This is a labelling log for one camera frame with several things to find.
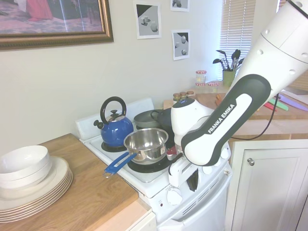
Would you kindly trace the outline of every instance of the stove knob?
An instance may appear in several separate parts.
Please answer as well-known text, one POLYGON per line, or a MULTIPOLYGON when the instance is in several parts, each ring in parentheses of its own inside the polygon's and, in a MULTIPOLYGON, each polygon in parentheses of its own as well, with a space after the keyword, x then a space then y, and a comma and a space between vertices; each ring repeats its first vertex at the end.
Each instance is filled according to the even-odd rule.
POLYGON ((170 188, 167 192, 167 200, 171 205, 179 205, 183 200, 181 191, 176 187, 170 188))
POLYGON ((211 166, 208 166, 208 167, 202 167, 202 171, 204 174, 206 175, 210 175, 213 171, 212 167, 211 166))
POLYGON ((227 148, 224 148, 224 149, 221 151, 220 157, 223 158, 223 159, 228 159, 228 158, 229 158, 229 152, 228 152, 228 149, 227 149, 227 148))
POLYGON ((221 159, 219 159, 219 160, 217 161, 217 163, 214 164, 214 166, 218 167, 220 164, 221 164, 221 159))

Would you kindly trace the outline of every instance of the kettle lid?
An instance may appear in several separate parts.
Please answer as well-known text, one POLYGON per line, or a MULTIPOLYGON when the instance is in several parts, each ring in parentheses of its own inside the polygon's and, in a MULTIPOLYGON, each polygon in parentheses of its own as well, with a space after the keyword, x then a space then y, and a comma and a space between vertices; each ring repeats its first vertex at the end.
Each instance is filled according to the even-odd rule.
POLYGON ((122 120, 122 119, 124 119, 125 118, 125 116, 124 115, 119 115, 118 113, 116 113, 117 112, 117 110, 111 110, 111 115, 110 116, 108 116, 107 118, 106 118, 106 120, 108 121, 108 122, 116 122, 116 121, 120 121, 120 120, 122 120))

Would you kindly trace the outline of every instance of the gold frame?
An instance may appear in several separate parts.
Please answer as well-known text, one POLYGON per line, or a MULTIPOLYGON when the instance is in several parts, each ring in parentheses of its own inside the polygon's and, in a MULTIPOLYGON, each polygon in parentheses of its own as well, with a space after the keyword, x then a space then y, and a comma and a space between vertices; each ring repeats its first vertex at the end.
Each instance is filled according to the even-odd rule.
POLYGON ((0 50, 113 42, 108 0, 98 0, 103 31, 0 35, 0 50))

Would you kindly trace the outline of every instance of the green cup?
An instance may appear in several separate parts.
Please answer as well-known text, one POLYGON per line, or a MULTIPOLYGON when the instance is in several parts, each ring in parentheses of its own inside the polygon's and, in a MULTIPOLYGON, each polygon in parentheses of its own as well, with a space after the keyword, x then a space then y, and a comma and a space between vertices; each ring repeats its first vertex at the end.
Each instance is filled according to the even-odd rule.
POLYGON ((235 78, 236 71, 223 71, 222 84, 224 87, 231 87, 231 84, 235 78))

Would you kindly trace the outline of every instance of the blue pan handle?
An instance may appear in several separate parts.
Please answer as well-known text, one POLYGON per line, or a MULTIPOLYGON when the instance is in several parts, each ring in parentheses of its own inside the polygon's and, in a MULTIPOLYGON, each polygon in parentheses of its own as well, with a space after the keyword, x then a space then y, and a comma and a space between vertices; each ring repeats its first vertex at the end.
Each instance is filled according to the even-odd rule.
POLYGON ((123 155, 119 156, 117 159, 115 159, 106 169, 105 172, 103 173, 103 176, 106 178, 109 178, 116 174, 125 164, 127 164, 129 161, 131 161, 133 158, 137 156, 136 153, 131 155, 129 158, 124 160, 121 164, 119 164, 117 167, 115 165, 122 159, 124 159, 126 156, 129 155, 129 152, 124 153, 123 155))

